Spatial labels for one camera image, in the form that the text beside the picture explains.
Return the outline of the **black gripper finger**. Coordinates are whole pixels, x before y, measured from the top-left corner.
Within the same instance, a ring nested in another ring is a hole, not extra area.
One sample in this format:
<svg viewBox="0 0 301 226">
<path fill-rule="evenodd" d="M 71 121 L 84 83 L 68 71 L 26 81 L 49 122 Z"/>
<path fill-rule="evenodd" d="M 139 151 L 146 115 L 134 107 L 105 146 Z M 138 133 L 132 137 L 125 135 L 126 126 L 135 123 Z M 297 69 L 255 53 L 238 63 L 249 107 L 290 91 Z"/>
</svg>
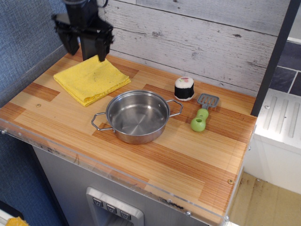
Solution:
<svg viewBox="0 0 301 226">
<path fill-rule="evenodd" d="M 103 62 L 110 52 L 111 38 L 97 39 L 96 51 L 100 62 Z"/>
<path fill-rule="evenodd" d="M 79 49 L 77 37 L 73 33 L 63 31 L 62 29 L 57 29 L 57 33 L 67 52 L 75 55 Z"/>
</svg>

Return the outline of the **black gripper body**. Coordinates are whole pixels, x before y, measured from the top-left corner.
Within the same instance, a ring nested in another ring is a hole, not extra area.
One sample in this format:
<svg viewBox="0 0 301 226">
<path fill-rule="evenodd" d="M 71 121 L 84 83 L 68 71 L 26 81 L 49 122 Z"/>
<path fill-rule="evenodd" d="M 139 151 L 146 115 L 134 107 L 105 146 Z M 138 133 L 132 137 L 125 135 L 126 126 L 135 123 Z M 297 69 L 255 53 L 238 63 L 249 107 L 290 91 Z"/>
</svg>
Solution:
<svg viewBox="0 0 301 226">
<path fill-rule="evenodd" d="M 81 37 L 81 21 L 82 21 L 82 8 L 85 0 L 64 0 L 66 13 L 53 14 L 51 19 L 55 23 L 55 31 L 62 29 L 63 31 L 73 33 L 77 38 Z M 113 26 L 108 22 L 102 20 L 100 17 L 95 23 L 97 28 L 97 39 L 111 38 L 111 44 L 113 43 Z"/>
</svg>

